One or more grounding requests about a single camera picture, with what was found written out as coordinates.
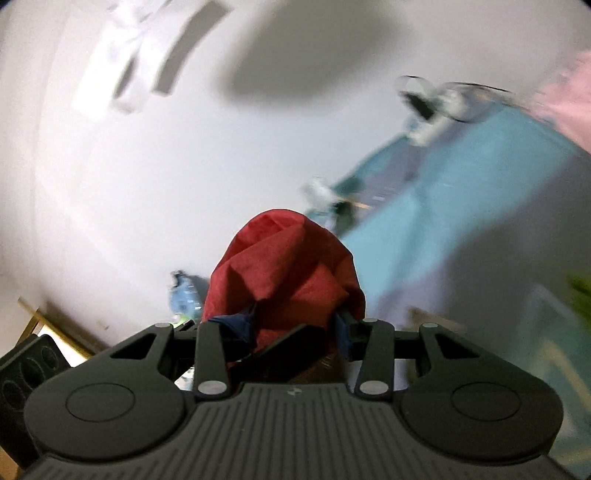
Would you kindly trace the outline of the red cloth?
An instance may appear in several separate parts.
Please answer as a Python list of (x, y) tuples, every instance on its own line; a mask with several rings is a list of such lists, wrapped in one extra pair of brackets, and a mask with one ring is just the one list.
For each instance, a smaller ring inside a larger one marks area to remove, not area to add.
[(274, 209), (230, 242), (211, 275), (204, 320), (252, 312), (261, 349), (301, 324), (325, 328), (339, 310), (365, 317), (353, 254), (308, 217)]

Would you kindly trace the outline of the blue plastic package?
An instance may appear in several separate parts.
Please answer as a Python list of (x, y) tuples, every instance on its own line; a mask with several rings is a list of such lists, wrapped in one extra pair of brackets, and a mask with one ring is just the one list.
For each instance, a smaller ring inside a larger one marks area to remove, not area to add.
[(199, 322), (202, 318), (202, 302), (191, 277), (181, 270), (172, 272), (171, 277), (173, 280), (169, 290), (171, 312), (178, 321)]

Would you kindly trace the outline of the teal purple patterned bedsheet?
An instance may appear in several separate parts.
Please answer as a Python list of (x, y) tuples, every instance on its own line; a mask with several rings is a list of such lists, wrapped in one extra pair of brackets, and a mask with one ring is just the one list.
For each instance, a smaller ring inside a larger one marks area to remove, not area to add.
[(590, 330), (570, 283), (590, 273), (590, 156), (494, 105), (427, 147), (398, 138), (335, 185), (358, 201), (339, 228), (370, 315), (418, 308), (547, 381), (565, 419), (553, 457), (590, 473)]

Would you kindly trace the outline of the left gripper black housing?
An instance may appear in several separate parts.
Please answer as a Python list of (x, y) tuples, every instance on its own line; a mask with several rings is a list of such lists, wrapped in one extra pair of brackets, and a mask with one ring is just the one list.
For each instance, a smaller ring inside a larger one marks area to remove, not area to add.
[(1, 358), (1, 447), (23, 470), (40, 458), (24, 422), (25, 404), (37, 387), (69, 368), (49, 335), (32, 334)]

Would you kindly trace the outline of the black charger plug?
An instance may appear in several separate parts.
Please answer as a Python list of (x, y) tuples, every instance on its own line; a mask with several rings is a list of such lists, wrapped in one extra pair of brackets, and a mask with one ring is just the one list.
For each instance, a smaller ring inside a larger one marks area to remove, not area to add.
[(418, 93), (403, 92), (402, 98), (406, 105), (423, 121), (430, 121), (437, 113), (433, 104)]

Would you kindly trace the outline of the white power strip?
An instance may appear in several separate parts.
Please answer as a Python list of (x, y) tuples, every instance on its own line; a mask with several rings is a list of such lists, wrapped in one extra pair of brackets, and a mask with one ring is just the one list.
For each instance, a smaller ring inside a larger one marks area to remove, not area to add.
[(448, 89), (433, 97), (426, 97), (437, 109), (437, 113), (430, 121), (423, 121), (415, 113), (415, 119), (409, 127), (407, 138), (418, 147), (427, 147), (435, 142), (454, 122), (464, 120), (468, 110), (465, 97), (456, 90)]

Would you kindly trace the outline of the pink folded cloth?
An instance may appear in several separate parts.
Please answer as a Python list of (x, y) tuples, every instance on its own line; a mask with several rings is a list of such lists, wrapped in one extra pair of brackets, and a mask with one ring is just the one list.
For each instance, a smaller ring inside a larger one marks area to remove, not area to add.
[(533, 97), (531, 115), (590, 152), (590, 51), (577, 53)]

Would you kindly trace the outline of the wooden shelf frame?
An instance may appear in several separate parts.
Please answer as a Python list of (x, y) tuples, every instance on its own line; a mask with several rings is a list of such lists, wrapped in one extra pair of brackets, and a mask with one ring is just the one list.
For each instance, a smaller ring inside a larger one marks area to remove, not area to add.
[(30, 316), (30, 319), (17, 340), (17, 343), (23, 342), (30, 335), (39, 335), (42, 330), (45, 330), (47, 333), (53, 334), (63, 344), (73, 349), (77, 354), (81, 355), (85, 360), (93, 356), (93, 353), (90, 350), (47, 320), (38, 309), (31, 306), (22, 296), (18, 297), (17, 302), (18, 305)]

